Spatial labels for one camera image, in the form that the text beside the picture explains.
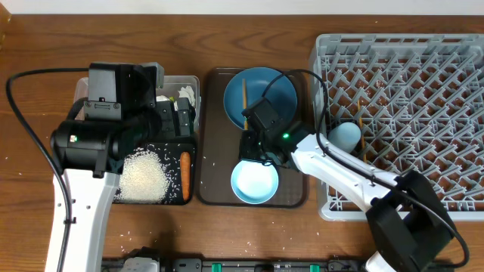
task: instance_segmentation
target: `rice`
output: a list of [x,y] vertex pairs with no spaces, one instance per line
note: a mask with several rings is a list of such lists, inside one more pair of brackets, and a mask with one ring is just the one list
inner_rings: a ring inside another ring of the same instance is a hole
[[160,202],[172,183],[165,170],[155,152],[138,148],[135,154],[125,158],[120,194],[115,199],[124,203]]

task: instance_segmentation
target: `plastic crate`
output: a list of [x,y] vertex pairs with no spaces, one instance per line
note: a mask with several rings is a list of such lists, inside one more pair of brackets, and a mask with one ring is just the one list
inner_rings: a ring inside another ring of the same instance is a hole
[[[77,82],[76,93],[74,94],[74,102],[76,100],[88,96],[88,82],[89,78],[85,77]],[[200,122],[200,106],[201,106],[201,96],[200,96],[200,81],[196,76],[165,76],[163,88],[157,88],[157,96],[164,95],[166,97],[178,98],[182,87],[186,88],[190,86],[195,93],[195,120],[194,120],[194,130],[198,131]],[[77,119],[84,119],[84,110],[79,112]]]
[[[352,155],[403,175],[416,170],[453,220],[484,220],[483,47],[474,34],[320,35],[309,65],[328,88],[323,133],[361,117],[365,148]],[[317,122],[323,91],[316,80],[310,88]],[[329,221],[366,220],[323,181],[318,206]]]

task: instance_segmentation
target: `orange carrot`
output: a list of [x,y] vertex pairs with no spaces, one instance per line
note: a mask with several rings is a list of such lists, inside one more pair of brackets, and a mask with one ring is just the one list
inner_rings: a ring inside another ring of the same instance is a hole
[[183,152],[180,156],[180,176],[183,201],[185,202],[190,197],[190,166],[190,153]]

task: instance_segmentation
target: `wooden stick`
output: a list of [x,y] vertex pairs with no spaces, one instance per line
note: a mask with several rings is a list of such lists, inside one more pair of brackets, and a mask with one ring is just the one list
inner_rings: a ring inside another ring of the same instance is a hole
[[[358,99],[358,111],[360,111],[360,100]],[[359,118],[359,125],[361,132],[363,132],[363,120],[361,120],[361,116]],[[361,150],[365,148],[365,136],[361,133]],[[363,154],[363,162],[367,163],[366,160],[366,153]]]
[[[247,86],[245,84],[245,79],[242,79],[242,92],[244,96],[244,110],[247,108]],[[249,124],[247,124],[247,120],[244,121],[244,130],[249,129]]]

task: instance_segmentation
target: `wooden table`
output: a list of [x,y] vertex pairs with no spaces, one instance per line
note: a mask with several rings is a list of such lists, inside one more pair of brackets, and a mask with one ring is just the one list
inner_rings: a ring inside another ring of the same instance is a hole
[[[13,73],[87,67],[92,61],[156,61],[167,75],[204,77],[217,66],[306,68],[319,34],[328,32],[484,32],[484,17],[396,16],[21,16],[8,25],[0,82]],[[85,73],[32,76],[15,82],[26,119],[48,145]],[[0,92],[0,270],[45,266],[53,215],[52,172]],[[169,257],[368,258],[375,247],[364,222],[326,222],[317,213],[315,181],[299,209],[115,205],[105,257],[157,247]],[[484,223],[458,223],[472,252],[462,271],[484,265]],[[453,241],[442,258],[460,261]]]

